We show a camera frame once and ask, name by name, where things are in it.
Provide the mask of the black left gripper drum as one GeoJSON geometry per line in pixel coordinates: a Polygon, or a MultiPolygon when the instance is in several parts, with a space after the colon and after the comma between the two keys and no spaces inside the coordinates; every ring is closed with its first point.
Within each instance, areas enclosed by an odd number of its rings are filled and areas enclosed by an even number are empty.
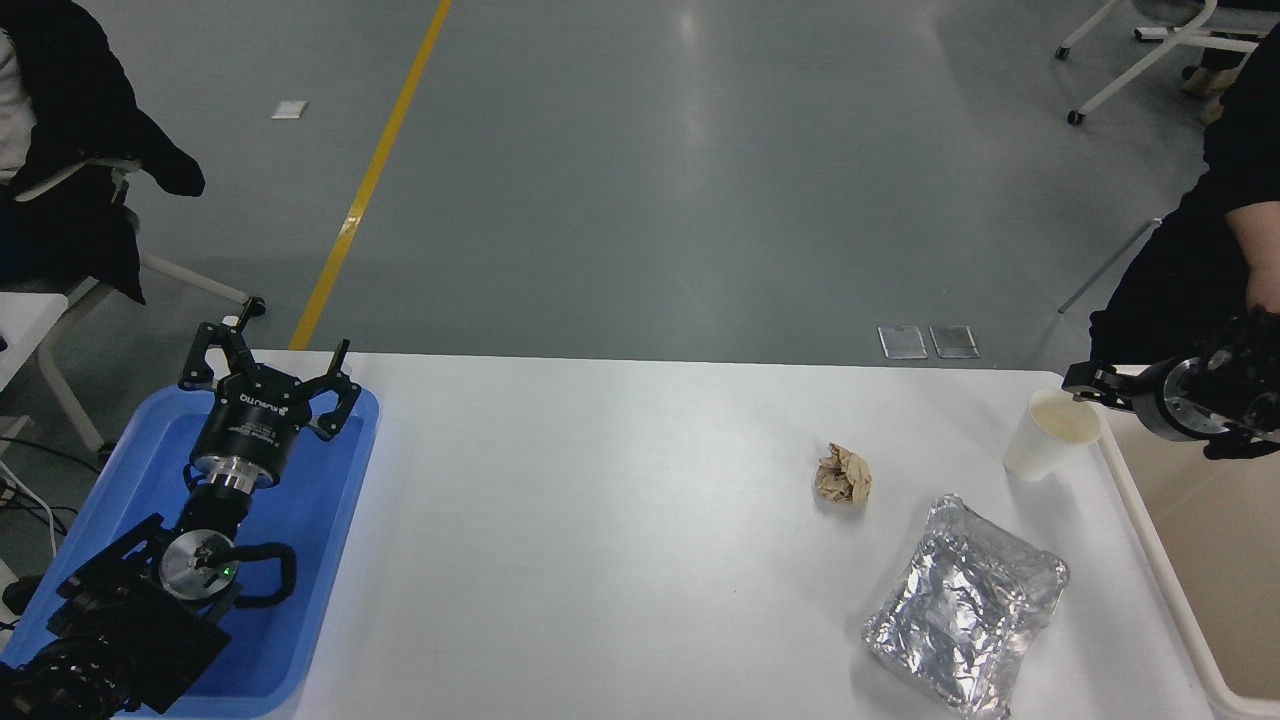
{"type": "Polygon", "coordinates": [[[216,460],[237,457],[262,471],[284,470],[302,425],[311,418],[300,386],[298,378],[279,372],[221,378],[189,462],[206,471],[216,460]]]}

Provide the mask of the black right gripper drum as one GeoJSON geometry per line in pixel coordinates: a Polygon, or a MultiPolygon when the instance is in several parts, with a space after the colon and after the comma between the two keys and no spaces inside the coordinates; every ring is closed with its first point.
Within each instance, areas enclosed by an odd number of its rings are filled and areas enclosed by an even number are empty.
{"type": "Polygon", "coordinates": [[[1164,439],[1187,439],[1165,404],[1166,379],[1180,363],[1180,359],[1171,357],[1152,364],[1134,379],[1134,414],[1147,430],[1164,439]]]}

